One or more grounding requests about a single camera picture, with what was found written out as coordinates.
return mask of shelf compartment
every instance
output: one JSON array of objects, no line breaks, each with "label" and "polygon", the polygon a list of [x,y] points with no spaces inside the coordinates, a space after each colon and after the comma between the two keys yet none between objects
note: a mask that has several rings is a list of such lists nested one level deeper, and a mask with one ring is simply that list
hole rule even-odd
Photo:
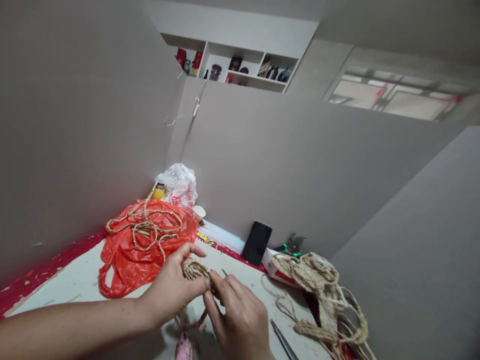
[{"label": "shelf compartment", "polygon": [[246,67],[249,74],[256,75],[259,72],[260,62],[264,56],[264,53],[261,51],[249,50],[216,42],[208,42],[207,47],[208,57],[205,58],[205,68],[202,69],[201,75],[203,77],[205,71],[208,70],[208,78],[210,78],[212,66],[218,64],[221,66],[221,73],[218,81],[221,83],[225,82],[225,79],[227,78],[227,72],[229,71],[232,57],[242,58],[240,68]]},{"label": "shelf compartment", "polygon": [[163,40],[165,40],[173,56],[177,56],[178,49],[186,51],[186,58],[189,59],[193,65],[197,52],[204,52],[206,47],[206,41],[192,39],[188,37],[182,37],[177,35],[170,35],[166,33],[160,33]]},{"label": "shelf compartment", "polygon": [[266,53],[265,56],[271,57],[270,65],[268,69],[270,70],[273,66],[278,66],[278,75],[284,70],[288,68],[288,71],[290,72],[290,76],[288,77],[288,83],[290,79],[293,76],[293,73],[297,67],[297,62],[299,61],[296,58],[293,57],[287,57],[287,56],[282,56],[282,55],[275,55],[271,53]]},{"label": "shelf compartment", "polygon": [[252,74],[245,74],[242,72],[227,71],[227,76],[231,77],[231,83],[236,85],[238,83],[246,84],[250,88],[268,90],[275,93],[282,93],[285,89],[286,83],[276,80],[270,80],[264,77],[258,77]]}]

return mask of woven rope craft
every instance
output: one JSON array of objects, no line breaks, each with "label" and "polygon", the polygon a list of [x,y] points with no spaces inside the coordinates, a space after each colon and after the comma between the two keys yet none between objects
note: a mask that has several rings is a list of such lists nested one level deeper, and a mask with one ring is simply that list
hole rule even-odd
[{"label": "woven rope craft", "polygon": [[[215,288],[212,278],[210,277],[210,270],[196,259],[189,258],[183,262],[183,276],[187,280],[195,280],[196,278],[206,278],[210,280],[210,291],[214,297],[220,300],[220,295]],[[193,324],[183,324],[185,330],[199,328],[207,317],[207,309],[203,311],[200,319]]]},{"label": "woven rope craft", "polygon": [[[294,330],[319,342],[334,360],[345,360],[342,344],[347,344],[362,360],[376,360],[369,345],[367,320],[352,293],[339,286],[339,273],[335,267],[314,252],[299,260],[285,254],[277,254],[272,259],[276,268],[292,278],[304,290],[312,293],[318,301],[321,327],[305,319],[298,319],[292,302],[285,295],[278,295],[262,285],[276,300],[278,309],[295,321]],[[288,309],[282,300],[290,302]],[[346,316],[345,311],[355,314],[358,327]]]}]

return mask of paper cup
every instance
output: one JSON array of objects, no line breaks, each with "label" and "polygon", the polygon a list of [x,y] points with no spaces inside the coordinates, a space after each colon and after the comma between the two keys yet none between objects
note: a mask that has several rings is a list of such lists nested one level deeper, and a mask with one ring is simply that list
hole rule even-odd
[{"label": "paper cup", "polygon": [[201,221],[207,213],[205,212],[203,207],[195,205],[193,207],[193,214],[196,216],[198,221]]}]

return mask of forearm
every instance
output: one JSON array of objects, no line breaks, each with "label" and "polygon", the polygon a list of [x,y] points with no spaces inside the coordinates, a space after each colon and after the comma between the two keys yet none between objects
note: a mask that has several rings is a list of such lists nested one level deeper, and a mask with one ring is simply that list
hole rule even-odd
[{"label": "forearm", "polygon": [[66,303],[0,322],[0,359],[77,359],[148,331],[135,299]]}]

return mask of person's left hand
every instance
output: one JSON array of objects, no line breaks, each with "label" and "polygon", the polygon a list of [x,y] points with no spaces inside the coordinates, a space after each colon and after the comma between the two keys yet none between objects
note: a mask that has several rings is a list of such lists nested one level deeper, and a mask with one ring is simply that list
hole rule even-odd
[{"label": "person's left hand", "polygon": [[204,258],[206,255],[195,244],[187,242],[168,257],[156,279],[136,300],[140,315],[151,327],[157,327],[173,319],[193,299],[210,288],[210,280],[199,277],[195,280],[184,278],[184,260],[194,253]]}]

